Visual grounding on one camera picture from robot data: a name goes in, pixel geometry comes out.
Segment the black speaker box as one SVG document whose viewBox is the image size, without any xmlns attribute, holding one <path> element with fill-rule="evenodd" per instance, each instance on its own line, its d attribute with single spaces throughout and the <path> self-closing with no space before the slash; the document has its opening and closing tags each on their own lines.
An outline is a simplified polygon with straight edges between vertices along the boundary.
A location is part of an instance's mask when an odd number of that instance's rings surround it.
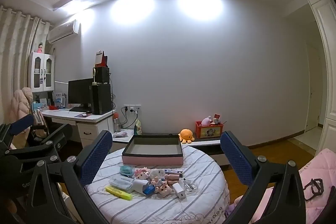
<svg viewBox="0 0 336 224">
<path fill-rule="evenodd" d="M 109 68 L 108 67 L 95 67 L 95 81 L 100 84 L 108 84 L 109 83 Z"/>
</svg>

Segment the pink pig figurine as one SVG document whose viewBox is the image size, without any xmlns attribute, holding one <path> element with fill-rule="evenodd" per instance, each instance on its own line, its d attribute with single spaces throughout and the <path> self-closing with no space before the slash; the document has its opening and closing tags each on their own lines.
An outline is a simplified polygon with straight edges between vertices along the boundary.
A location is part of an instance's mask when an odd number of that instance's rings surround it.
<svg viewBox="0 0 336 224">
<path fill-rule="evenodd" d="M 164 181 L 160 187 L 155 187 L 155 192 L 161 196 L 167 196 L 172 192 L 172 189 L 169 187 L 169 184 Z"/>
</svg>

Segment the wall power outlet strip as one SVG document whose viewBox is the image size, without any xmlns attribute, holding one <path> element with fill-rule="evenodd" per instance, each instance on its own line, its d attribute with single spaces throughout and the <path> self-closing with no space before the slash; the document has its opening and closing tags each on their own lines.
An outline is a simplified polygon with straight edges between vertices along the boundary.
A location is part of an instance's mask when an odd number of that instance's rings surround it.
<svg viewBox="0 0 336 224">
<path fill-rule="evenodd" d="M 126 111 L 139 112 L 141 110 L 141 105 L 124 105 Z"/>
</svg>

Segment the pink block donut figure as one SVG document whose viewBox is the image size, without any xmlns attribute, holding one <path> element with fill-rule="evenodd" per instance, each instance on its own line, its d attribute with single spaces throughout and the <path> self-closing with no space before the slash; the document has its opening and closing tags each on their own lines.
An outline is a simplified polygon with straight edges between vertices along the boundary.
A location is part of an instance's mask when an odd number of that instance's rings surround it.
<svg viewBox="0 0 336 224">
<path fill-rule="evenodd" d="M 163 183 L 162 179 L 159 178 L 158 176 L 154 177 L 151 179 L 151 182 L 150 182 L 153 186 L 155 187 L 160 187 Z"/>
</svg>

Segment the yellow highlighter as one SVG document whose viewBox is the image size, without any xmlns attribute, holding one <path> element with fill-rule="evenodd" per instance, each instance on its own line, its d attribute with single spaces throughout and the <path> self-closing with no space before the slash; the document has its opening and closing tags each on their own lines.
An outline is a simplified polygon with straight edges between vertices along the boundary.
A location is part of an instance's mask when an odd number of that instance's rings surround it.
<svg viewBox="0 0 336 224">
<path fill-rule="evenodd" d="M 125 192 L 123 190 L 120 190 L 118 188 L 112 187 L 110 185 L 106 186 L 105 190 L 108 193 L 110 193 L 110 194 L 112 194 L 112 195 L 114 195 L 114 196 L 116 196 L 118 198 L 121 198 L 123 200 L 131 201 L 133 199 L 133 196 L 130 193 L 127 193 L 127 192 Z"/>
</svg>

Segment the red cap bottle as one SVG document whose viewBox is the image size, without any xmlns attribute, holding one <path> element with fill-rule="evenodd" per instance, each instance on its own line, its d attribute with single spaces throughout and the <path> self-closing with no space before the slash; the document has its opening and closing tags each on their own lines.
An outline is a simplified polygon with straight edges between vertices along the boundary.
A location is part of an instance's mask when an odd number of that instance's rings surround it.
<svg viewBox="0 0 336 224">
<path fill-rule="evenodd" d="M 114 123 L 114 131 L 115 132 L 120 132 L 121 131 L 121 125 L 120 125 L 120 118 L 119 118 L 119 114 L 117 112 L 115 112 L 113 114 L 113 123 Z"/>
</svg>

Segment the pink doll on cabinet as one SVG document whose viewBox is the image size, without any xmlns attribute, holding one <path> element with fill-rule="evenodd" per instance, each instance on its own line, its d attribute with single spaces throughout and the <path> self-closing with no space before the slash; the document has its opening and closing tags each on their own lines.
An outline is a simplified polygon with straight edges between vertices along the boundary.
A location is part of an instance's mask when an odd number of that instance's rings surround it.
<svg viewBox="0 0 336 224">
<path fill-rule="evenodd" d="M 37 53 L 43 53 L 43 43 L 39 43 Z"/>
</svg>

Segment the black computer monitor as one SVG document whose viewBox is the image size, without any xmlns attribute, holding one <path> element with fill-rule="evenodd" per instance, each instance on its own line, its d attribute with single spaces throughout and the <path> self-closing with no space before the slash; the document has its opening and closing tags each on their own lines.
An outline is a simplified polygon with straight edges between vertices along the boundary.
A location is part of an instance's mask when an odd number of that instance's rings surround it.
<svg viewBox="0 0 336 224">
<path fill-rule="evenodd" d="M 79 104 L 70 111 L 91 113 L 91 85 L 93 79 L 80 79 L 68 82 L 68 104 Z"/>
</svg>

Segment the dark blue slim box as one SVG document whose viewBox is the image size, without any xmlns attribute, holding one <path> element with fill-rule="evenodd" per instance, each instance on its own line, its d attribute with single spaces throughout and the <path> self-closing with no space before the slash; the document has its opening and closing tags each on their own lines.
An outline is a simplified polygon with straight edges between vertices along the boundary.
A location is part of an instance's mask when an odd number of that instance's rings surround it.
<svg viewBox="0 0 336 224">
<path fill-rule="evenodd" d="M 178 174 L 179 176 L 183 175 L 182 170 L 165 169 L 165 173 L 167 173 L 167 174 Z"/>
</svg>

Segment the white figure silver ball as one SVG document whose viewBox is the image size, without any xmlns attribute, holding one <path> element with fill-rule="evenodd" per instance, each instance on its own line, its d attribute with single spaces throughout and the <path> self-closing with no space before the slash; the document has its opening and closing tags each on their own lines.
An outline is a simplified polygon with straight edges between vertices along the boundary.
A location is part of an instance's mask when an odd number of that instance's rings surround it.
<svg viewBox="0 0 336 224">
<path fill-rule="evenodd" d="M 154 179 L 154 178 L 159 178 L 159 179 L 163 179 L 165 178 L 165 170 L 164 169 L 151 169 L 150 172 L 149 172 L 149 177 L 151 179 Z"/>
</svg>

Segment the teal brush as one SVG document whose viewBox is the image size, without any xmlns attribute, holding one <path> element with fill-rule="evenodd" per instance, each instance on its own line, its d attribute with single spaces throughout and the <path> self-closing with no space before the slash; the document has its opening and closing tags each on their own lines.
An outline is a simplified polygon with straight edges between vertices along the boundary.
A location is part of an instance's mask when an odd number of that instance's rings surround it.
<svg viewBox="0 0 336 224">
<path fill-rule="evenodd" d="M 128 165 L 120 166 L 120 174 L 126 177 L 133 177 L 135 173 L 135 168 Z"/>
</svg>

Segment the rose gold cylinder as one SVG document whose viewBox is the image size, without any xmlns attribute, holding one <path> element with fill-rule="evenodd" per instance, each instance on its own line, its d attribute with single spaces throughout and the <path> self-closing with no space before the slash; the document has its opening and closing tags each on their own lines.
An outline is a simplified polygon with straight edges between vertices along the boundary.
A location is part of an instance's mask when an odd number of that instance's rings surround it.
<svg viewBox="0 0 336 224">
<path fill-rule="evenodd" d="M 167 181 L 168 184 L 175 184 L 179 182 L 180 178 L 181 176 L 179 174 L 173 174 L 173 173 L 165 174 L 165 180 Z"/>
</svg>

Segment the white plastic device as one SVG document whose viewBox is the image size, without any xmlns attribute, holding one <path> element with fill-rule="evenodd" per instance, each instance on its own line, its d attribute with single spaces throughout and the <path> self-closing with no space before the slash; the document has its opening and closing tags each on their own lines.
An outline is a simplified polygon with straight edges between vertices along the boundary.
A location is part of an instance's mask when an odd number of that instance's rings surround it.
<svg viewBox="0 0 336 224">
<path fill-rule="evenodd" d="M 144 190 L 149 186 L 148 180 L 134 179 L 132 182 L 132 189 L 139 193 L 144 194 Z"/>
</svg>

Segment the white charger adapter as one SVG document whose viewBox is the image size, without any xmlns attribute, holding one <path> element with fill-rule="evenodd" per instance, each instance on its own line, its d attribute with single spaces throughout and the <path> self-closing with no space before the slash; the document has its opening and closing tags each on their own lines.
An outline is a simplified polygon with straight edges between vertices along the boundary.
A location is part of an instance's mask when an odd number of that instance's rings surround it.
<svg viewBox="0 0 336 224">
<path fill-rule="evenodd" d="M 172 185 L 173 190 L 175 195 L 179 198 L 179 199 L 184 199 L 186 197 L 186 193 L 185 190 L 181 187 L 180 183 L 175 183 Z"/>
</svg>

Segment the white striped quilt cover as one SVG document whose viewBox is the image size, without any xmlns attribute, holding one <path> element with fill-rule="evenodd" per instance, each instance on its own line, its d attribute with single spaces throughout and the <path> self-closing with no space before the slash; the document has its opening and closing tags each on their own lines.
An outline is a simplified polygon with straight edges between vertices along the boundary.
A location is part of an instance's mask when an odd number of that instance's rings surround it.
<svg viewBox="0 0 336 224">
<path fill-rule="evenodd" d="M 130 201 L 107 192 L 120 174 L 123 150 L 110 153 L 92 183 L 85 188 L 108 223 L 223 223 L 230 205 L 230 191 L 216 161 L 204 152 L 184 146 L 182 178 L 175 180 L 183 197 L 173 188 L 164 166 L 136 165 Z"/>
</svg>

